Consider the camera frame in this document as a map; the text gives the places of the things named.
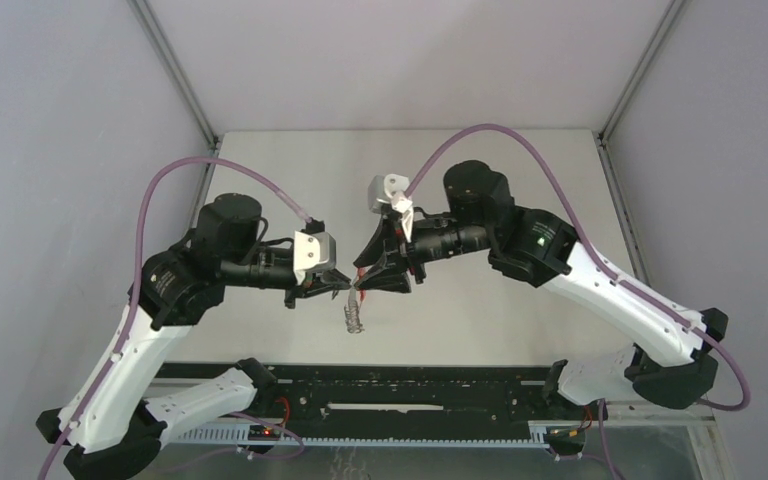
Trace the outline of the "red-handled metal key holder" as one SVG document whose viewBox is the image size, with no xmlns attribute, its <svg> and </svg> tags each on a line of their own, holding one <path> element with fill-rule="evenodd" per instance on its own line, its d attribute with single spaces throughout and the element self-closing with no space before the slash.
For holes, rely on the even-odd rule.
<svg viewBox="0 0 768 480">
<path fill-rule="evenodd" d="M 346 305 L 344 306 L 346 331 L 352 335 L 361 334 L 365 330 L 361 320 L 361 308 L 366 298 L 366 292 L 364 290 L 359 290 L 356 287 L 356 283 L 365 276 L 367 270 L 367 267 L 360 267 L 357 269 L 352 286 L 348 290 Z"/>
</svg>

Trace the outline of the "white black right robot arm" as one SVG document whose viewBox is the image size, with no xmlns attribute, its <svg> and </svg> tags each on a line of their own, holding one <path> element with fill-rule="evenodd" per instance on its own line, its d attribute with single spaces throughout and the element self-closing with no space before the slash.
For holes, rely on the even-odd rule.
<svg viewBox="0 0 768 480">
<path fill-rule="evenodd" d="M 481 161 L 446 171 L 443 213 L 416 207 L 409 184 L 388 174 L 369 185 L 368 205 L 380 221 L 355 262 L 358 290 L 408 293 L 424 281 L 428 263 L 482 251 L 503 276 L 572 300 L 631 340 L 597 360 L 555 362 L 541 392 L 551 416 L 566 418 L 599 400 L 682 410 L 712 389 L 719 364 L 711 352 L 728 325 L 721 310 L 675 305 L 614 269 L 559 216 L 518 206 L 506 176 Z"/>
</svg>

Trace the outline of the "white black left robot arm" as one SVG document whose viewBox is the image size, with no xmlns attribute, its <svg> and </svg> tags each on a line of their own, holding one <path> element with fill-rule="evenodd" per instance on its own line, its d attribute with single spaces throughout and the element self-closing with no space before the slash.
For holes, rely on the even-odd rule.
<svg viewBox="0 0 768 480">
<path fill-rule="evenodd" d="M 264 416 L 276 403 L 276 377 L 242 359 L 215 378 L 171 395 L 146 396 L 167 356 L 230 287 L 280 290 L 286 307 L 350 286 L 336 267 L 336 243 L 309 220 L 290 237 L 266 240 L 254 198 L 228 193 L 205 204 L 196 224 L 141 267 L 115 337 L 92 377 L 66 406 L 42 412 L 43 437 L 67 448 L 76 479 L 130 479 L 172 440 L 238 412 Z"/>
</svg>

